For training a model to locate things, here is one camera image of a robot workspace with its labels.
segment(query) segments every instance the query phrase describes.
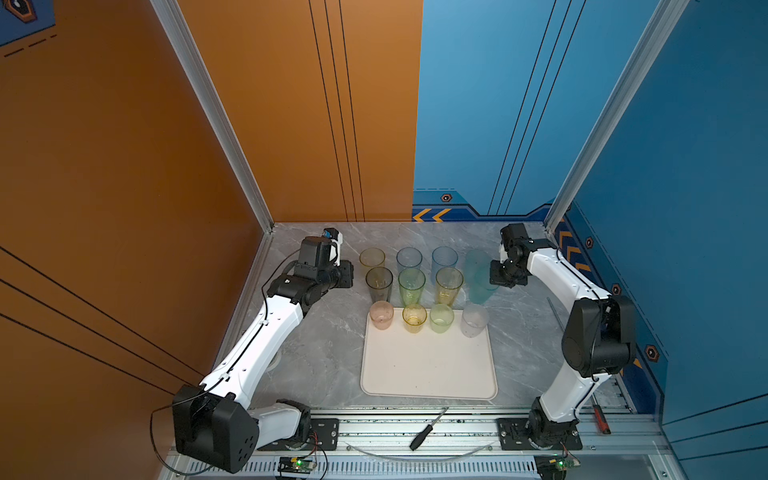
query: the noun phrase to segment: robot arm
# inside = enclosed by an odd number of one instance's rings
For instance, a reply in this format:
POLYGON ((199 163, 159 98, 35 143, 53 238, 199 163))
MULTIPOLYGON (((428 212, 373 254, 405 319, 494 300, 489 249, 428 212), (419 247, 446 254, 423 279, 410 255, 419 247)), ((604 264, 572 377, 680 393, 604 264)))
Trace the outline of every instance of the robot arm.
POLYGON ((523 223, 511 223, 501 233, 501 259, 491 262, 491 283, 526 285, 534 275, 570 313, 561 341, 565 362, 529 416, 531 442, 547 448, 575 430, 584 402, 634 359, 634 305, 584 277, 556 245, 530 238, 523 223))
POLYGON ((254 449, 278 439, 306 441, 308 407, 279 400, 247 409, 270 360, 310 307, 332 288, 352 286, 352 264, 340 259, 342 243, 333 228, 305 238, 299 259, 270 284, 264 305, 232 351, 199 387, 181 387, 173 406, 179 453, 235 473, 254 449))

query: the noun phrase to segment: black screwdriver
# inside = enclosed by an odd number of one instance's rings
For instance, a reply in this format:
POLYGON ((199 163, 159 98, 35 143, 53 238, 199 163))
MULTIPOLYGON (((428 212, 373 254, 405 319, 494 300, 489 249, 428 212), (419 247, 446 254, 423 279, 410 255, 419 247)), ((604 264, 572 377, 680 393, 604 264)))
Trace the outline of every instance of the black screwdriver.
POLYGON ((435 426, 435 424, 440 420, 440 417, 442 417, 447 411, 448 407, 445 407, 442 412, 440 412, 440 415, 437 415, 437 418, 432 420, 432 423, 424 427, 424 429, 411 442, 411 450, 416 450, 421 446, 422 443, 424 443, 424 439, 426 439, 427 435, 429 435, 429 433, 432 431, 432 427, 435 426))

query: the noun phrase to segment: screwdriver handle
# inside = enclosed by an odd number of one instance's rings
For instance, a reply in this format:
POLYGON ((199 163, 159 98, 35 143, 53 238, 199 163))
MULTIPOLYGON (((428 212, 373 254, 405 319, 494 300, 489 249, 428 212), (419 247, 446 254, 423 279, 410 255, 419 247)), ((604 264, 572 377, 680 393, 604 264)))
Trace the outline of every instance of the screwdriver handle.
POLYGON ((610 435, 611 428, 608 427, 608 421, 605 419, 603 409, 597 404, 594 406, 594 416, 598 420, 598 426, 600 427, 600 431, 603 432, 603 435, 610 435))
POLYGON ((413 439, 411 442, 411 450, 416 450, 418 447, 421 446, 422 443, 424 443, 424 439, 427 438, 427 435, 432 431, 432 426, 427 425, 424 427, 424 429, 413 439))

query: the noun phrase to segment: transparent cup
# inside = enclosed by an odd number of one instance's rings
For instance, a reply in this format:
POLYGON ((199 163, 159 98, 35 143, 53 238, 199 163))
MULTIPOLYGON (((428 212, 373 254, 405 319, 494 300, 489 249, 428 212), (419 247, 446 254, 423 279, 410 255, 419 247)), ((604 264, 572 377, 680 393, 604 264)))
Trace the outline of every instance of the transparent cup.
POLYGON ((491 295, 498 289, 498 285, 491 285, 490 277, 490 265, 480 266, 477 269, 475 277, 471 282, 468 282, 470 302, 482 305, 491 298, 491 295))
POLYGON ((456 250, 453 250, 451 247, 435 248, 432 251, 432 273, 430 274, 432 283, 436 284, 437 272, 439 272, 441 268, 456 266, 456 262, 458 262, 458 253, 456 253, 456 250))
POLYGON ((367 275, 368 272, 377 266, 384 266, 386 255, 380 248, 366 248, 360 254, 361 273, 367 275))
POLYGON ((462 333, 468 338, 480 335, 488 325, 488 311, 485 307, 473 303, 464 307, 462 312, 462 333))
POLYGON ((413 247, 406 247, 400 249, 397 253, 397 273, 402 272, 406 268, 419 268, 422 264, 422 253, 413 247))
POLYGON ((368 292, 371 294, 371 301, 389 302, 392 295, 392 272, 383 266, 376 266, 366 274, 366 283, 368 292))
POLYGON ((410 333, 419 333, 427 320, 427 310, 418 303, 408 305, 402 309, 402 320, 406 324, 406 330, 410 333))
POLYGON ((453 324, 453 309, 438 303, 429 310, 429 326, 436 333, 445 333, 453 324))
POLYGON ((445 305, 453 305, 459 290, 462 289, 464 276, 460 271, 447 266, 437 272, 437 288, 435 289, 435 301, 445 305))
POLYGON ((406 268, 397 276, 397 281, 403 305, 412 305, 422 299, 424 285, 427 283, 424 272, 418 268, 406 268))
POLYGON ((467 283, 472 282, 477 271, 483 266, 490 268, 491 260, 491 256, 482 250, 470 250, 467 252, 464 258, 464 268, 462 269, 467 283))
POLYGON ((392 325, 392 318, 395 316, 395 308, 390 302, 379 301, 371 305, 368 311, 371 316, 373 326, 379 330, 386 330, 392 325))

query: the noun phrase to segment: gray marble surface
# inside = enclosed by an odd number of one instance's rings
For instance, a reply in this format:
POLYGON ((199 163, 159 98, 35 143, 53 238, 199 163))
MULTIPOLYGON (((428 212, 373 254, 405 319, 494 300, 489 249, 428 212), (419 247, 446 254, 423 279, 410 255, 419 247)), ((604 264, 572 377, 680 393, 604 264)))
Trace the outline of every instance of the gray marble surface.
MULTIPOLYGON (((552 383, 563 363, 560 348, 561 327, 547 301, 565 321, 563 305, 539 279, 527 286, 499 288, 485 307, 491 321, 488 332, 498 382, 497 396, 488 402, 478 400, 421 399, 370 396, 360 388, 362 348, 366 314, 371 299, 359 263, 359 254, 369 247, 386 253, 385 266, 395 275, 396 253, 403 247, 421 250, 427 286, 422 305, 434 304, 435 287, 429 282, 432 250, 447 245, 459 254, 462 267, 465 254, 472 249, 498 255, 499 229, 505 223, 278 223, 259 285, 264 284, 285 256, 296 250, 308 235, 320 235, 325 227, 335 227, 344 236, 342 258, 355 268, 351 289, 331 290, 316 303, 301 324, 288 336, 277 367, 261 379, 252 407, 265 406, 276 399, 293 399, 315 408, 353 406, 504 406, 528 408, 536 396, 552 383)), ((529 223, 528 232, 542 238, 540 223, 529 223)), ((466 303, 462 291, 454 304, 460 310, 466 303)), ((251 302, 248 318, 261 307, 260 291, 251 302)), ((392 288, 391 302, 402 306, 399 291, 392 288)), ((624 406, 615 382, 606 382, 598 391, 603 406, 624 406)))

